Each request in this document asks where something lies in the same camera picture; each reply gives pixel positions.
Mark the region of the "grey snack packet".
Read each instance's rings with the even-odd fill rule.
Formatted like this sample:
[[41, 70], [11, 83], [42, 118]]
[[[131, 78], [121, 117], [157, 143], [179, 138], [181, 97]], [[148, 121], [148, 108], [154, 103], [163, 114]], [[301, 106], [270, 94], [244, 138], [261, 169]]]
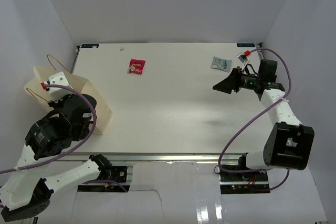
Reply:
[[222, 59], [218, 57], [213, 57], [211, 68], [218, 69], [224, 72], [230, 72], [232, 66], [232, 61], [227, 59]]

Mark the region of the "small pink snack packet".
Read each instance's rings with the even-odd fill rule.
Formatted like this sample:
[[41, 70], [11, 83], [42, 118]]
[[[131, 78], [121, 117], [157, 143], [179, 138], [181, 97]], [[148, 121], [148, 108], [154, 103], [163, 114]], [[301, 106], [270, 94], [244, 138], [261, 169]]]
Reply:
[[145, 66], [145, 60], [131, 59], [127, 73], [135, 73], [141, 75]]

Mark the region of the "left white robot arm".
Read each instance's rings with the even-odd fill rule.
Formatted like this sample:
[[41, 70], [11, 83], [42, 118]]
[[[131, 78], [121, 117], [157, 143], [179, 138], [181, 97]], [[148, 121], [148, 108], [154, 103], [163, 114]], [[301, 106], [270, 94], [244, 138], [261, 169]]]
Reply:
[[[59, 155], [73, 141], [81, 141], [89, 134], [92, 123], [90, 108], [96, 100], [87, 94], [64, 96], [49, 102], [53, 108], [30, 128], [25, 137], [19, 167], [38, 164]], [[62, 174], [44, 177], [48, 165], [16, 171], [1, 187], [1, 215], [6, 222], [32, 218], [43, 212], [50, 200], [87, 181], [108, 180], [112, 164], [102, 154], [90, 155], [88, 161]]]

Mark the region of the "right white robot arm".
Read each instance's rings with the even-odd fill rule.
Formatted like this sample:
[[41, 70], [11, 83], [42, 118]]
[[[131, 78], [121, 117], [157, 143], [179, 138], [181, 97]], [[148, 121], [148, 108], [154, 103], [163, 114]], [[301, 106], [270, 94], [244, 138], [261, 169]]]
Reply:
[[239, 158], [237, 175], [245, 182], [255, 177], [256, 170], [304, 170], [308, 164], [314, 130], [294, 115], [284, 97], [283, 85], [276, 81], [276, 70], [276, 61], [262, 60], [257, 74], [245, 74], [241, 68], [234, 68], [226, 79], [213, 86], [213, 90], [228, 94], [240, 89], [253, 90], [273, 124], [264, 148]]

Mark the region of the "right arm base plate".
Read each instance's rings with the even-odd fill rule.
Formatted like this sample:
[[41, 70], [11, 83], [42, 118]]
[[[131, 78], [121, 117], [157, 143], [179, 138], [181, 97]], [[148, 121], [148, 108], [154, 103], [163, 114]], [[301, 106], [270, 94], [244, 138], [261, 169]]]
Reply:
[[218, 165], [215, 166], [214, 173], [219, 176], [222, 195], [270, 193], [267, 173], [225, 173]]

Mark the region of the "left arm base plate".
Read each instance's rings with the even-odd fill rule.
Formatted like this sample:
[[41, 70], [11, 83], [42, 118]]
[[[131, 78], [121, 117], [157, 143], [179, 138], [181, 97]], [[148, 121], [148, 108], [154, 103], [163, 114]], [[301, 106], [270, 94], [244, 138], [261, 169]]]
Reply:
[[126, 193], [129, 189], [127, 185], [128, 168], [126, 166], [114, 166], [107, 175], [107, 180], [113, 182], [101, 182], [83, 184], [77, 187], [77, 192], [87, 193]]

